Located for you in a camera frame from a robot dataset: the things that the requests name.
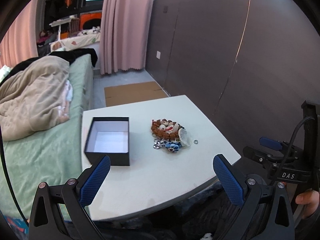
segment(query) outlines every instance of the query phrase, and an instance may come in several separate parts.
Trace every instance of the black cable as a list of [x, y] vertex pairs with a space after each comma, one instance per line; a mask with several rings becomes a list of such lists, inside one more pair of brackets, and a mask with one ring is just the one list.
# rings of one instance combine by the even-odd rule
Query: black cable
[[0, 125], [0, 158], [1, 158], [1, 163], [2, 163], [2, 168], [3, 168], [3, 172], [4, 172], [4, 176], [5, 179], [7, 181], [10, 193], [11, 193], [11, 197], [20, 213], [20, 216], [22, 217], [22, 219], [24, 220], [24, 222], [26, 223], [27, 227], [29, 227], [29, 223], [27, 221], [27, 219], [25, 218], [24, 214], [21, 211], [21, 208], [18, 204], [18, 201], [16, 199], [16, 196], [14, 194], [11, 182], [10, 182], [10, 178], [9, 178], [9, 174], [8, 174], [8, 170], [7, 170], [7, 165], [5, 164], [5, 158], [4, 158], [4, 147], [3, 147], [3, 140], [2, 140], [2, 132], [1, 132], [1, 125]]
[[293, 133], [292, 133], [292, 136], [291, 136], [291, 139], [290, 139], [290, 142], [289, 142], [289, 146], [288, 146], [288, 150], [287, 150], [286, 154], [284, 155], [284, 158], [283, 158], [283, 160], [281, 161], [281, 163], [280, 163], [280, 165], [279, 165], [276, 173], [275, 173], [274, 176], [272, 177], [272, 180], [271, 180], [269, 186], [272, 186], [272, 185], [274, 184], [274, 182], [276, 181], [276, 179], [278, 178], [278, 176], [279, 176], [279, 174], [280, 174], [280, 172], [281, 172], [281, 170], [282, 170], [282, 168], [283, 168], [283, 165], [285, 164], [285, 162], [286, 162], [286, 160], [287, 160], [287, 158], [288, 158], [288, 156], [289, 156], [289, 154], [290, 154], [290, 152], [291, 152], [291, 150], [292, 150], [291, 148], [292, 148], [292, 145], [293, 145], [293, 141], [294, 141], [294, 139], [296, 138], [297, 133], [298, 133], [300, 127], [301, 127], [306, 121], [309, 121], [309, 120], [314, 120], [314, 117], [312, 117], [312, 116], [307, 116], [305, 119], [301, 120], [301, 121], [297, 124], [296, 128], [294, 129], [294, 131], [293, 131]]

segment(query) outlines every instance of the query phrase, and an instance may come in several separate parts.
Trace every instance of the brown bead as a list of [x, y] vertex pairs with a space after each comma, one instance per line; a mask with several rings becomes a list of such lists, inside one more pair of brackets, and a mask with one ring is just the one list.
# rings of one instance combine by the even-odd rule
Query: brown bead
[[171, 133], [170, 134], [170, 140], [174, 141], [175, 139], [176, 139], [176, 135], [174, 133]]

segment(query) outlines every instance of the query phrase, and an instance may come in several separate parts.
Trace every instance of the white table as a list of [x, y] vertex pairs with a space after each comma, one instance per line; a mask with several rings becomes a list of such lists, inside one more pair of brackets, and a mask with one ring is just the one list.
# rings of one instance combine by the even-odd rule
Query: white table
[[[111, 166], [92, 204], [92, 220], [127, 220], [147, 215], [187, 199], [216, 179], [215, 155], [223, 154], [234, 164], [240, 155], [207, 117], [186, 97], [111, 106], [85, 111], [82, 118], [82, 168], [90, 167], [84, 144], [92, 117], [129, 117], [130, 166]], [[173, 154], [153, 148], [151, 122], [170, 119], [192, 134], [190, 148]]]

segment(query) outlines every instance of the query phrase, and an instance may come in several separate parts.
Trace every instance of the pink curtain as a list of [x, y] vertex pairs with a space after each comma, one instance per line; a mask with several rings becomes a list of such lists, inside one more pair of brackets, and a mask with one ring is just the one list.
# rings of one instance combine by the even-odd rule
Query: pink curtain
[[145, 67], [153, 0], [104, 0], [100, 72]]
[[0, 68], [38, 57], [36, 46], [36, 8], [38, 0], [31, 0], [10, 26], [0, 43]]

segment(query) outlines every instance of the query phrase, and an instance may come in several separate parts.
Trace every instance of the beige blanket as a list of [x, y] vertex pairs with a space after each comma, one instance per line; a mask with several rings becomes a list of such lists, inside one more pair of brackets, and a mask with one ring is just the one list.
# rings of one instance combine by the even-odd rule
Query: beige blanket
[[27, 137], [69, 120], [66, 101], [69, 62], [46, 56], [0, 87], [0, 125], [4, 141]]

